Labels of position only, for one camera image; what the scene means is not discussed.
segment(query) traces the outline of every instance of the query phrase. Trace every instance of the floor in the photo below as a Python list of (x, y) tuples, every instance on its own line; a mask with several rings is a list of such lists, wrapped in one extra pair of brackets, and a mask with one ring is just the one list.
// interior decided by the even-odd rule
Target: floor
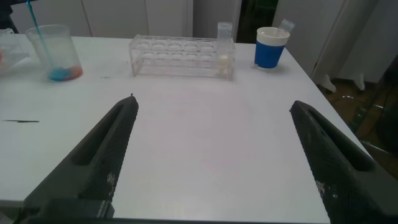
[[(321, 92), (325, 95), (332, 106), (335, 108), (337, 113), (343, 118), (346, 123), (349, 123), (355, 113), (355, 109), (361, 105), (362, 102), (359, 100), (353, 100), (350, 98), (342, 98), (342, 96), (353, 96), (356, 99), (366, 100), (369, 98), (371, 93), (375, 89), (375, 84), (366, 84), (366, 89), (364, 91), (359, 91), (358, 88), (352, 81), (348, 80), (333, 80), (332, 83), (336, 86), (336, 93), (331, 93), (323, 87), (319, 87)], [(386, 95), (389, 95), (387, 99), (388, 102), (394, 102), (398, 97), (398, 88), (391, 89), (392, 86), (385, 85), (382, 87), (380, 95), (377, 97), (376, 104), (384, 105)], [(356, 132), (358, 139), (369, 141), (380, 148), (385, 148), (381, 142), (378, 140), (377, 134), (373, 130), (373, 126), (381, 114), (382, 109), (377, 107), (372, 107), (362, 125)], [(398, 179), (398, 157), (386, 154), (380, 150), (373, 147), (365, 146), (370, 155), (381, 165), (385, 170), (387, 170), (391, 175)]]

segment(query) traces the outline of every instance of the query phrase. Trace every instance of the test tube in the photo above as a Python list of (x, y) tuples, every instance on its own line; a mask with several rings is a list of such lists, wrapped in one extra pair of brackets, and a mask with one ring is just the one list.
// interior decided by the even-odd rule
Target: test tube
[(219, 51), (227, 51), (231, 43), (232, 23), (219, 22), (217, 32), (217, 44)]

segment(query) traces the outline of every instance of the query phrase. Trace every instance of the blue liquid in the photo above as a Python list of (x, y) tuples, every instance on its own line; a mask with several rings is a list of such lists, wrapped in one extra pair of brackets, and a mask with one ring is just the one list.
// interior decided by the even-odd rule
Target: blue liquid
[(49, 62), (52, 67), (52, 71), (50, 72), (50, 79), (56, 80), (56, 81), (62, 81), (70, 75), (70, 71), (67, 69), (64, 69), (64, 68), (55, 68), (54, 62), (53, 62), (52, 57), (49, 52), (49, 49), (47, 48), (47, 44), (44, 41), (42, 32), (39, 29), (39, 25), (37, 25), (36, 17), (35, 17), (35, 14), (33, 13), (33, 9), (32, 9), (32, 5), (30, 4), (30, 0), (26, 0), (26, 4), (29, 9), (30, 15), (32, 16), (33, 22), (36, 26), (37, 34), (39, 35), (39, 38), (43, 45), (45, 54), (47, 55), (47, 58), (49, 59)]

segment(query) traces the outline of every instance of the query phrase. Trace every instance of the white cabinet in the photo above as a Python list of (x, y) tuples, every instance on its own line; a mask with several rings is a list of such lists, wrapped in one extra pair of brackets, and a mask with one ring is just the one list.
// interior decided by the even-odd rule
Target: white cabinet
[[(70, 28), (71, 35), (90, 37), (90, 28), (81, 0), (39, 0), (31, 2), (37, 23), (40, 25), (63, 24)], [(11, 19), (19, 33), (34, 27), (25, 3), (11, 6)]]
[[(39, 25), (64, 24), (75, 36), (192, 36), (193, 0), (39, 0), (31, 4)], [(20, 33), (34, 26), (26, 4), (12, 9), (11, 18)]]

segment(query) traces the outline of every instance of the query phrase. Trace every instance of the small white object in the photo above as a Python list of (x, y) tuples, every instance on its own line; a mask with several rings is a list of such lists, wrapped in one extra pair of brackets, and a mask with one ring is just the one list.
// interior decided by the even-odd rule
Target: small white object
[(332, 84), (332, 82), (330, 81), (330, 77), (328, 74), (325, 74), (322, 79), (319, 82), (319, 85), (325, 87), (326, 89), (332, 91), (333, 93), (336, 92), (336, 86), (334, 86), (334, 84)]
[(360, 73), (355, 79), (354, 79), (355, 85), (362, 91), (365, 90), (365, 77), (363, 73)]

